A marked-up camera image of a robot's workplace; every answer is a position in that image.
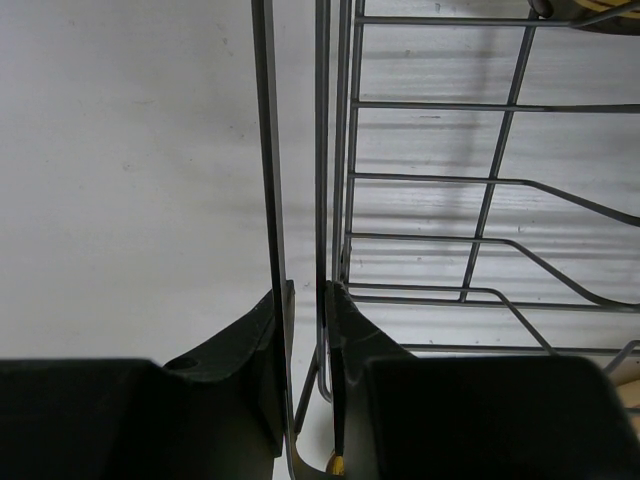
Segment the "black wire dish rack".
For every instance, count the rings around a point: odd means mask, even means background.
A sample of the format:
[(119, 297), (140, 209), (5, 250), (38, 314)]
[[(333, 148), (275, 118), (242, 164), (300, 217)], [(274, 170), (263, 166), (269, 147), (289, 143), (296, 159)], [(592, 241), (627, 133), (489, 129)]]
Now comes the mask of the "black wire dish rack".
[(639, 379), (639, 35), (527, 1), (275, 1), (315, 85), (316, 277), (413, 354)]

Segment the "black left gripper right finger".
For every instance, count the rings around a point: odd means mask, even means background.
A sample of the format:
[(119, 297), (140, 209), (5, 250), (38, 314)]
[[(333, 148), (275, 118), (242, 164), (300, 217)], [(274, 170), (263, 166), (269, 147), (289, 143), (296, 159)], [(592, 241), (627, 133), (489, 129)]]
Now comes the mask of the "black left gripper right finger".
[(325, 288), (334, 451), (348, 479), (635, 479), (639, 441), (577, 356), (420, 358)]

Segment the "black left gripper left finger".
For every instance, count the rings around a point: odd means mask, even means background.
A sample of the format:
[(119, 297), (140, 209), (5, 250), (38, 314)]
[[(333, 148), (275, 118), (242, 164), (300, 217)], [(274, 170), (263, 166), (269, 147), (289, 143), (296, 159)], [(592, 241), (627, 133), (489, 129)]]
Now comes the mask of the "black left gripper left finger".
[(272, 294), (164, 365), (1, 363), (5, 479), (269, 479), (289, 453), (284, 341)]

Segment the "brown yellow patterned plate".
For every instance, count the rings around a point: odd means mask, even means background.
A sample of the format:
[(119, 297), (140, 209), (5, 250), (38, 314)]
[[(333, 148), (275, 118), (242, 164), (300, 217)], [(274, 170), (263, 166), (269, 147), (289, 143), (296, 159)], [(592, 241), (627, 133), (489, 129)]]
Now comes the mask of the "brown yellow patterned plate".
[(333, 451), (327, 461), (325, 472), (333, 476), (345, 474), (344, 458)]

